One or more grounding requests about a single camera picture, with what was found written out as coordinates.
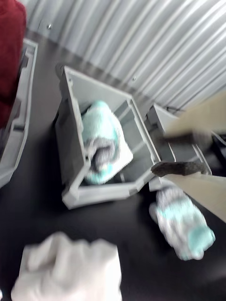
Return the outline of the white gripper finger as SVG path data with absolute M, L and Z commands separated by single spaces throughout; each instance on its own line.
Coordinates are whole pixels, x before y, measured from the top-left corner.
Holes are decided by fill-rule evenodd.
M 226 93 L 219 92 L 189 108 L 159 137 L 160 143 L 210 145 L 212 135 L 226 133 Z
M 223 222 L 226 221 L 225 177 L 208 174 L 201 162 L 159 162 L 151 171 L 174 183 Z

